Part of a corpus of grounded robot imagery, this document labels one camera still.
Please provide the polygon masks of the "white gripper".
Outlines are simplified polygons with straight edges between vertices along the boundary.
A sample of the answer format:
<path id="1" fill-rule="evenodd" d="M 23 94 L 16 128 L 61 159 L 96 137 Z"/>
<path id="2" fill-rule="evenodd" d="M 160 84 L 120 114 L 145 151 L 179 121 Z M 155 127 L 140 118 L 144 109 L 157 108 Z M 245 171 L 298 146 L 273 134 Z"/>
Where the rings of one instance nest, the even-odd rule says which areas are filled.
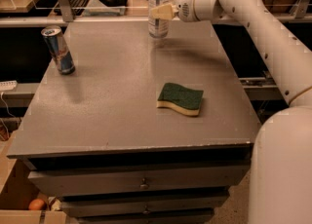
<path id="1" fill-rule="evenodd" d="M 172 3 L 166 3 L 150 10 L 150 15 L 154 19 L 172 20 L 176 14 L 182 21 L 196 21 L 194 0 L 176 0 L 175 5 Z"/>

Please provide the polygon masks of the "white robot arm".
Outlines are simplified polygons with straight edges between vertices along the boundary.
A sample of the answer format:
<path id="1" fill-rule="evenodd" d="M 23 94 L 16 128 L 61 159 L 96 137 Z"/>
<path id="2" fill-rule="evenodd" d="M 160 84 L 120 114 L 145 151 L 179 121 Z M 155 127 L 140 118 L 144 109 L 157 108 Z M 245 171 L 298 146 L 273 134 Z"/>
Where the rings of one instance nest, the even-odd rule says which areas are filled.
<path id="1" fill-rule="evenodd" d="M 150 14 L 186 22 L 226 15 L 245 27 L 289 106 L 256 136 L 249 224 L 312 224 L 312 52 L 262 0 L 176 0 Z"/>

